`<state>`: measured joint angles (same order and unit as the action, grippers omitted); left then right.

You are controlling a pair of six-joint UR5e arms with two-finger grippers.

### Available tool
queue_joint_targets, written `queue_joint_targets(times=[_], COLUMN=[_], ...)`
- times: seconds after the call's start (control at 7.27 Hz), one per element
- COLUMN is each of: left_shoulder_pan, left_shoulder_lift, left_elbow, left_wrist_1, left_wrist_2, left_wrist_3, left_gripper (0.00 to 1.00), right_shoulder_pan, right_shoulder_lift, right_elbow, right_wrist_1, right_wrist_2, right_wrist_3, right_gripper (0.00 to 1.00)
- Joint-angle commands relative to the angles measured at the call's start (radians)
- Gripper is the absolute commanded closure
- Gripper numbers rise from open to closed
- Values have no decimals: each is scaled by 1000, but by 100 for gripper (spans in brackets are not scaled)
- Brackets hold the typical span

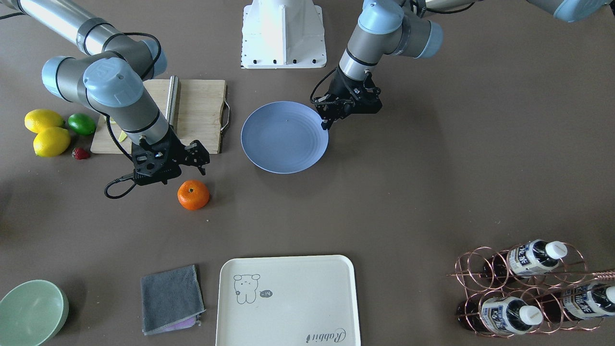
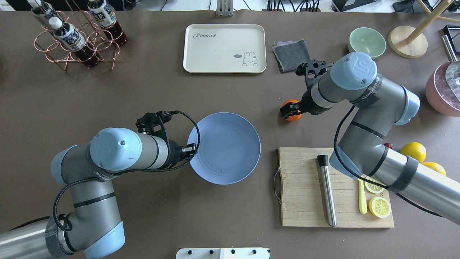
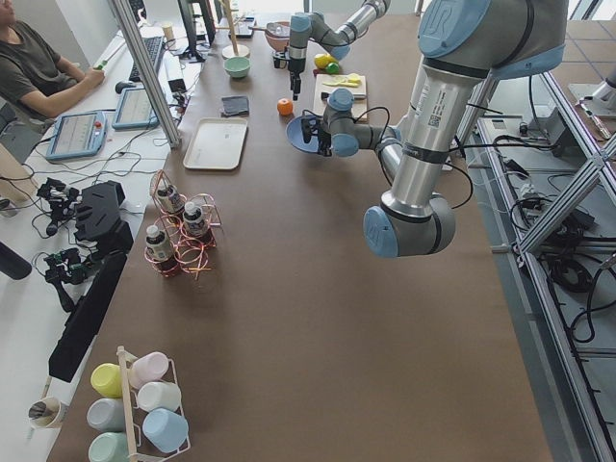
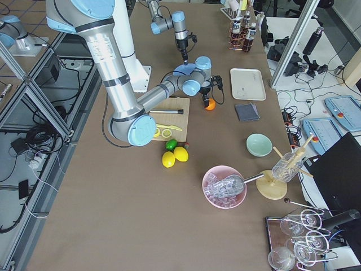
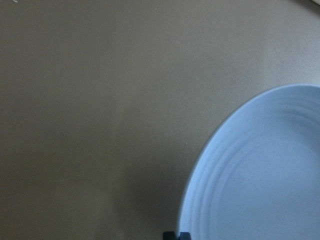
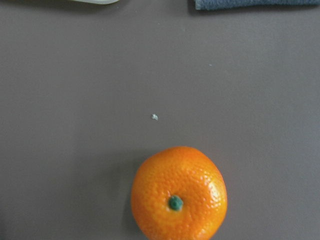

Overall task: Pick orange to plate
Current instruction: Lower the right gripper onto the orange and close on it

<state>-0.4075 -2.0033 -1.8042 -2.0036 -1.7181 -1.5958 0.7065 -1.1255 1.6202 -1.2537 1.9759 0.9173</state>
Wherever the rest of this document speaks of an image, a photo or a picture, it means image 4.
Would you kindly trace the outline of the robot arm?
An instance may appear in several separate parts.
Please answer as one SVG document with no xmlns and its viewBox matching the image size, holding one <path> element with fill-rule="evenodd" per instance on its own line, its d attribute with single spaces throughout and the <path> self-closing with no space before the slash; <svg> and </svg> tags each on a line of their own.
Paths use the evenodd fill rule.
<svg viewBox="0 0 361 271">
<path fill-rule="evenodd" d="M 207 56 L 200 56 L 189 75 L 170 75 L 137 98 L 113 35 L 115 7 L 115 1 L 46 1 L 47 24 L 85 39 L 115 109 L 109 132 L 133 146 L 144 146 L 156 131 L 156 122 L 148 112 L 178 90 L 194 96 L 209 86 L 212 64 Z"/>
<path fill-rule="evenodd" d="M 197 43 L 197 35 L 190 32 L 186 27 L 186 17 L 183 11 L 170 10 L 160 4 L 160 1 L 139 1 L 141 5 L 149 9 L 152 22 L 150 24 L 154 35 L 168 30 L 174 31 L 174 39 L 177 50 L 181 53 L 183 64 L 188 65 L 188 53 Z"/>
</svg>

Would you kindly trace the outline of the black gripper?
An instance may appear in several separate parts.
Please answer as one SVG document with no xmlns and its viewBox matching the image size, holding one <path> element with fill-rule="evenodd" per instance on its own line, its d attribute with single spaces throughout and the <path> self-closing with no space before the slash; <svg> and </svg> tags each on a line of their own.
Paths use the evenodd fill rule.
<svg viewBox="0 0 361 271">
<path fill-rule="evenodd" d="M 178 50 L 180 50 L 180 53 L 182 55 L 182 59 L 184 64 L 188 63 L 188 40 L 191 39 L 193 43 L 197 43 L 197 35 L 193 34 L 192 32 L 189 32 L 188 30 L 183 31 L 175 31 L 175 42 L 177 45 Z"/>
<path fill-rule="evenodd" d="M 223 93 L 223 80 L 220 75 L 211 76 L 210 79 L 205 81 L 205 86 L 200 88 L 199 93 L 202 95 L 204 108 L 207 108 L 210 105 L 208 93 L 214 86 L 217 86 L 218 89 Z"/>
</svg>

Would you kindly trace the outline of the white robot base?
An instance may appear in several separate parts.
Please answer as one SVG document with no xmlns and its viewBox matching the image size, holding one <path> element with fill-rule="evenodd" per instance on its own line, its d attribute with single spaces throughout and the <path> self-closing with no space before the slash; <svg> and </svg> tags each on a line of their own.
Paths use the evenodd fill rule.
<svg viewBox="0 0 361 271">
<path fill-rule="evenodd" d="M 150 65 L 142 65 L 137 58 L 134 59 L 129 75 L 135 93 L 145 93 L 147 91 L 151 72 L 152 67 Z"/>
</svg>

